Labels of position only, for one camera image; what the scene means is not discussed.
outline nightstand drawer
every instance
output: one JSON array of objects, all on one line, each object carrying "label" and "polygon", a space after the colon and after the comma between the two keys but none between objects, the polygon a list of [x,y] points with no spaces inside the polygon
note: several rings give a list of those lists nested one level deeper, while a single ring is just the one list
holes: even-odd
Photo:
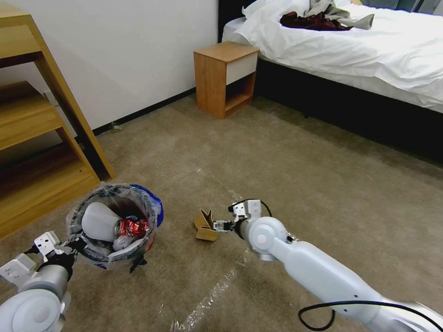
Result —
[{"label": "nightstand drawer", "polygon": [[246,55],[226,65],[226,85],[255,72],[258,52]]}]

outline trash can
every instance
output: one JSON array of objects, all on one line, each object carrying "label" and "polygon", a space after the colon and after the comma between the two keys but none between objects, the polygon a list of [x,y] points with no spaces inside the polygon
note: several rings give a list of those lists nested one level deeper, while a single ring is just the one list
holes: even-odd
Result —
[{"label": "trash can", "polygon": [[[82,229],[82,218],[86,208],[93,202],[101,202],[118,216],[127,216],[149,221],[149,229],[143,238],[135,240],[127,248],[114,251],[112,243],[88,237]],[[114,268],[117,263],[132,262],[145,264],[143,255],[150,250],[155,232],[163,221],[163,205],[159,198],[146,188],[137,184],[107,184],[95,190],[67,216],[68,236],[70,239],[82,238],[86,247],[80,255],[92,264],[103,268]]]}]

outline electrical cable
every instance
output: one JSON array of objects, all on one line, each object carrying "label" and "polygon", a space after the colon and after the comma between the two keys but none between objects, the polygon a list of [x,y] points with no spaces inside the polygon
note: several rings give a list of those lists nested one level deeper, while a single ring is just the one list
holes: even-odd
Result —
[{"label": "electrical cable", "polygon": [[387,302],[378,302],[378,301],[337,301],[337,302],[328,302],[328,303],[319,303],[319,304],[315,304],[309,307],[305,307],[303,309],[301,309],[299,311],[299,319],[301,321],[301,323],[308,328],[311,331],[326,331],[327,329],[329,329],[332,324],[334,323],[334,319],[335,319],[335,310],[332,310],[332,315],[331,315],[331,319],[329,320],[329,322],[323,326],[323,327],[313,327],[310,326],[308,323],[305,322],[305,320],[302,318],[302,315],[307,312],[307,311],[311,311],[311,310],[315,310],[315,309],[319,309],[319,308],[327,308],[327,307],[333,307],[333,306],[337,306],[337,305],[353,305],[353,304],[364,304],[364,305],[377,305],[377,306],[381,306],[381,307],[392,307],[392,308],[398,308],[398,309],[402,309],[402,310],[406,310],[409,311],[413,314],[416,314],[424,319],[426,319],[428,322],[430,322],[433,326],[435,326],[440,332],[443,332],[443,327],[439,326],[434,320],[432,320],[431,318],[429,318],[428,316],[426,316],[425,314],[409,308],[407,306],[401,305],[401,304],[396,304],[396,303],[387,303]]}]

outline gray cloth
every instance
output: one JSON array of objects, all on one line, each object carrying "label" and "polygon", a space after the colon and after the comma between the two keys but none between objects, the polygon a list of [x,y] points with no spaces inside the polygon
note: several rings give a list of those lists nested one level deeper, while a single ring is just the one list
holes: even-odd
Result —
[{"label": "gray cloth", "polygon": [[365,16],[360,20],[352,19],[349,12],[335,6],[334,0],[310,0],[309,10],[305,12],[304,16],[317,15],[321,12],[324,12],[326,18],[335,19],[341,24],[365,30],[371,28],[374,20],[374,14]]}]

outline red cloth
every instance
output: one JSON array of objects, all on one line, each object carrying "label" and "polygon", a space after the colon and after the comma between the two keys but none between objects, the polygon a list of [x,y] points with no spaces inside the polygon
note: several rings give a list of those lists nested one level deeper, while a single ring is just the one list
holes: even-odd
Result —
[{"label": "red cloth", "polygon": [[352,26],[346,27],[337,20],[326,18],[323,12],[306,18],[298,16],[296,12],[290,12],[281,17],[280,23],[287,28],[317,31],[345,31],[352,29]]}]

